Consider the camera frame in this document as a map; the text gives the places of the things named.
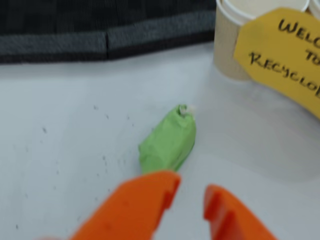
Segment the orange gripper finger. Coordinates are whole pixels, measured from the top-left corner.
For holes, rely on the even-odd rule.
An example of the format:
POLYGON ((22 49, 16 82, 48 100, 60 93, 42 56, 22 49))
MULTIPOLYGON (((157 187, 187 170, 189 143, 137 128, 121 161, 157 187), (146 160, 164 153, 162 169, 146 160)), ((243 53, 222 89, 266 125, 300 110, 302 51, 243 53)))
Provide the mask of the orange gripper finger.
POLYGON ((72 235, 73 240, 150 240, 180 185, 179 174, 157 171, 120 184, 72 235))
POLYGON ((276 237, 235 195, 210 184, 206 187, 203 218, 212 240, 275 240, 276 237))

